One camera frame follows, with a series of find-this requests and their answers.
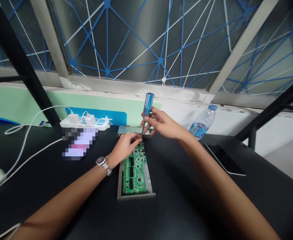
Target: green circuit board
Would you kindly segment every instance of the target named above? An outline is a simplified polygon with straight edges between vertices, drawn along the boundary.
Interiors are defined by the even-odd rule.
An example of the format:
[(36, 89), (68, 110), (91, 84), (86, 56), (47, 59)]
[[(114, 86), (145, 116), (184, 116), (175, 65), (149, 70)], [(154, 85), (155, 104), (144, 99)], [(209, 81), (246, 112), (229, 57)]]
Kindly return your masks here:
[(123, 195), (146, 193), (143, 165), (146, 165), (143, 145), (138, 145), (124, 160)]

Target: green wall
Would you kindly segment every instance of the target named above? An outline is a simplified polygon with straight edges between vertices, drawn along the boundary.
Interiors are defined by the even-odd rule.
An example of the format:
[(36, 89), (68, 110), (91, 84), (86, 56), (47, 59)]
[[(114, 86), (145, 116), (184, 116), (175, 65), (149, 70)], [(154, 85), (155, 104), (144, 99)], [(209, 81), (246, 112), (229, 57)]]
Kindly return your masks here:
[[(144, 100), (122, 99), (116, 97), (101, 97), (73, 93), (47, 91), (53, 106), (65, 105), (68, 107), (90, 108), (109, 111), (120, 111), (127, 114), (127, 125), (138, 126), (141, 123), (141, 112)], [(161, 109), (160, 102), (153, 102), (153, 106)], [(63, 107), (55, 108), (61, 119), (66, 112)], [(5, 118), (21, 124), (31, 123), (33, 117), (40, 111), (32, 95), (27, 89), (0, 86), (0, 118)], [(34, 124), (46, 121), (40, 113)]]

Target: screwdriver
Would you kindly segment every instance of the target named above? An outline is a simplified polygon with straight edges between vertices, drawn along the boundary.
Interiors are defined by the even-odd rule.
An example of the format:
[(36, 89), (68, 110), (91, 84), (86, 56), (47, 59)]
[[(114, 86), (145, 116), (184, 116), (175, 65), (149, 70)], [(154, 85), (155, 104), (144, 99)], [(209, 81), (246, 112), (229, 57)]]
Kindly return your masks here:
[[(145, 103), (144, 103), (144, 109), (143, 109), (143, 118), (148, 117), (150, 115), (152, 103), (153, 103), (154, 94), (153, 93), (147, 93), (145, 97)], [(143, 132), (145, 128), (145, 122), (142, 127), (142, 134), (141, 138), (143, 137)]]

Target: cable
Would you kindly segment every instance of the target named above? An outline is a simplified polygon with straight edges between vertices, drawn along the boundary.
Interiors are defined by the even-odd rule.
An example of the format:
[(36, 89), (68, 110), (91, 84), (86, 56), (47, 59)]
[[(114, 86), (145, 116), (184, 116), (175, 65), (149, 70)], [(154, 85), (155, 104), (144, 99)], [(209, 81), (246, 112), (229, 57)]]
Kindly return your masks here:
[[(48, 123), (48, 122), (44, 122), (42, 125), (32, 125), (32, 126), (34, 126), (34, 127), (44, 127), (44, 124), (45, 124), (45, 123)], [(24, 126), (29, 126), (29, 125), (30, 125), (30, 124), (21, 124), (21, 125), (18, 125), (18, 126), (12, 127), (12, 128), (10, 128), (10, 129), (6, 130), (6, 131), (4, 132), (4, 134), (5, 134), (5, 135), (9, 135), (9, 134), (15, 133), (15, 132), (19, 131), (20, 129), (22, 129)]]
[(81, 117), (81, 119), (80, 119), (80, 121), (79, 121), (79, 124), (76, 126), (76, 128), (78, 128), (79, 127), (79, 125), (81, 124), (81, 122), (82, 122), (82, 119), (83, 119), (83, 117), (84, 117), (84, 113), (82, 114), (82, 117)]
[[(32, 120), (32, 123), (33, 123), (33, 121), (35, 120), (35, 118), (36, 118), (36, 116), (39, 114), (39, 113), (37, 113), (36, 115), (35, 115), (35, 117), (33, 118), (33, 120)], [(80, 119), (80, 121), (79, 121), (79, 123), (78, 123), (78, 125), (76, 126), (76, 128), (78, 128), (79, 127), (79, 125), (81, 124), (81, 122), (82, 122), (82, 119), (83, 119), (83, 117), (84, 117), (84, 114), (85, 113), (87, 113), (88, 114), (88, 112), (87, 111), (84, 111), (83, 112), (83, 114), (82, 114), (82, 116), (81, 116), (81, 119)], [(15, 127), (12, 127), (12, 128), (10, 128), (10, 129), (8, 129), (8, 130), (6, 130), (5, 132), (4, 132), (4, 134), (6, 134), (6, 135), (8, 135), (8, 134), (12, 134), (12, 133), (14, 133), (14, 132), (16, 132), (16, 131), (19, 131), (20, 129), (22, 129), (22, 127), (23, 126), (29, 126), (29, 128), (28, 128), (28, 131), (29, 131), (29, 129), (31, 128), (31, 126), (38, 126), (38, 125), (32, 125), (32, 123), (31, 124), (22, 124), (22, 125), (19, 125), (19, 126), (15, 126)], [(18, 128), (17, 130), (15, 130), (15, 131), (13, 131), (13, 132), (9, 132), (11, 129), (14, 129), (14, 128)], [(56, 140), (55, 142), (52, 142), (52, 143), (50, 143), (49, 145), (47, 145), (46, 147), (44, 147), (44, 148), (42, 148), (40, 151), (38, 151), (37, 153), (35, 153), (35, 154), (33, 154), (31, 157), (29, 157), (24, 163), (22, 163), (5, 181), (3, 181), (1, 184), (0, 184), (0, 187), (4, 184), (4, 183), (6, 183), (11, 177), (13, 177), (13, 175), (18, 171), (18, 170), (20, 170), (21, 169), (21, 167), (23, 167), (31, 158), (33, 158), (34, 156), (36, 156), (37, 154), (39, 154), (40, 152), (42, 152), (43, 150), (45, 150), (45, 149), (47, 149), (49, 146), (51, 146), (51, 145), (53, 145), (54, 143), (57, 143), (57, 142), (59, 142), (59, 141), (61, 141), (62, 140), (62, 138), (60, 138), (60, 139), (58, 139), (58, 140)], [(21, 223), (18, 223), (18, 224), (16, 224), (15, 226), (13, 226), (13, 227), (11, 227), (10, 229), (8, 229), (6, 232), (4, 232), (4, 233), (2, 233), (1, 235), (0, 235), (0, 238), (2, 238), (3, 236), (5, 236), (6, 234), (8, 234), (9, 232), (11, 232), (13, 229), (15, 229), (14, 230), (14, 232), (12, 233), (12, 235), (8, 238), (8, 240), (11, 240), (12, 239), (12, 237), (15, 235), (15, 233), (18, 231), (18, 229), (20, 228), (20, 226), (21, 226), (22, 224)]]
[(39, 154), (40, 152), (42, 152), (43, 150), (47, 149), (49, 146), (53, 145), (54, 143), (57, 143), (59, 141), (61, 141), (62, 138), (60, 138), (59, 140), (56, 140), (55, 142), (52, 142), (50, 143), (49, 145), (47, 145), (45, 148), (42, 148), (40, 151), (38, 151), (37, 153), (35, 153), (34, 155), (32, 155), (31, 157), (29, 157), (24, 163), (21, 164), (21, 166), (19, 166), (5, 181), (3, 181), (1, 184), (0, 184), (0, 187), (6, 183), (11, 177), (13, 177), (13, 175), (18, 171), (20, 170), (21, 167), (24, 166), (24, 164), (26, 164), (32, 157), (36, 156), (37, 154)]
[(0, 235), (0, 238), (4, 237), (6, 234), (8, 234), (9, 232), (11, 232), (13, 229), (15, 229), (15, 231), (12, 233), (12, 235), (10, 236), (9, 239), (12, 239), (12, 237), (14, 236), (14, 234), (16, 233), (16, 231), (20, 228), (21, 223), (16, 224), (15, 226), (11, 227), (9, 230), (7, 230), (6, 232), (2, 233)]
[(26, 134), (25, 134), (24, 141), (23, 141), (23, 144), (22, 144), (22, 148), (21, 148), (21, 151), (20, 151), (19, 156), (17, 157), (17, 160), (15, 161), (15, 163), (13, 164), (13, 166), (11, 167), (11, 169), (10, 169), (10, 170), (4, 175), (4, 177), (0, 180), (0, 182), (1, 182), (1, 181), (2, 181), (7, 175), (9, 175), (10, 172), (12, 172), (12, 170), (14, 169), (14, 167), (17, 165), (18, 161), (20, 160), (21, 155), (22, 155), (23, 150), (24, 150), (25, 143), (26, 143), (27, 135), (29, 134), (30, 129), (31, 129), (31, 127), (32, 127), (32, 125), (33, 125), (33, 122), (35, 121), (37, 115), (39, 115), (41, 112), (43, 112), (43, 111), (45, 111), (45, 110), (47, 110), (47, 109), (55, 108), (55, 107), (66, 107), (66, 108), (68, 108), (68, 109), (71, 111), (71, 113), (73, 112), (69, 107), (64, 106), (64, 105), (57, 105), (57, 106), (53, 106), (53, 107), (49, 107), (49, 108), (45, 108), (45, 109), (41, 110), (40, 112), (38, 112), (38, 113), (34, 116), (34, 118), (33, 118), (32, 122), (31, 122), (31, 124), (29, 125), (29, 128), (27, 129), (27, 132), (26, 132)]

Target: plastic bottle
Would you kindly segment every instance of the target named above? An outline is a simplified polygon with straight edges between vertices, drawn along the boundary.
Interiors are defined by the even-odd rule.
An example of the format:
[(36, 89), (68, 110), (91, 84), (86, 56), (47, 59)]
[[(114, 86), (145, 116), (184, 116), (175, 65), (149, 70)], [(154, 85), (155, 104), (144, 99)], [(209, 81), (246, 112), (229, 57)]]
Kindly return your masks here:
[(216, 105), (210, 104), (209, 107), (201, 112), (194, 120), (189, 132), (192, 133), (197, 140), (200, 140), (213, 124), (216, 109)]

